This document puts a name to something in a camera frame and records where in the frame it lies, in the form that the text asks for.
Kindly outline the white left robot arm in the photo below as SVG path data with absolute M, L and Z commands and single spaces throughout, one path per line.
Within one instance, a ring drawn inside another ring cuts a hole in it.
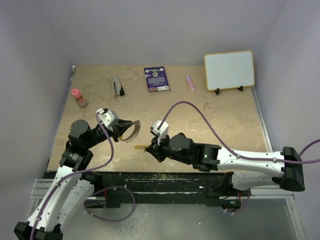
M 90 128 L 83 119 L 73 122 L 52 184 L 28 220 L 15 226 L 17 238 L 61 240 L 67 224 L 85 200 L 103 191 L 102 176 L 87 170 L 93 158 L 90 149 L 105 140 L 117 142 L 134 124 L 130 120 L 108 119 Z

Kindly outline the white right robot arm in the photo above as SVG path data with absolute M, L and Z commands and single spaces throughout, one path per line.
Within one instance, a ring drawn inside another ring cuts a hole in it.
M 195 143 L 183 133 L 158 140 L 154 137 L 145 148 L 158 162 L 166 158 L 191 165 L 194 169 L 209 173 L 221 170 L 242 170 L 232 173 L 222 183 L 222 190 L 228 196 L 254 187 L 279 186 L 290 192 L 305 191 L 302 159 L 292 147 L 276 152 L 239 151 L 233 154 L 216 144 Z

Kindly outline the key with yellow tag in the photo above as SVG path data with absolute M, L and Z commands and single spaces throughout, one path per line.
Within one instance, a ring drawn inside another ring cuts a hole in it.
M 134 149 L 135 150 L 142 150 L 142 151 L 146 151 L 147 146 L 146 145 L 135 145 Z

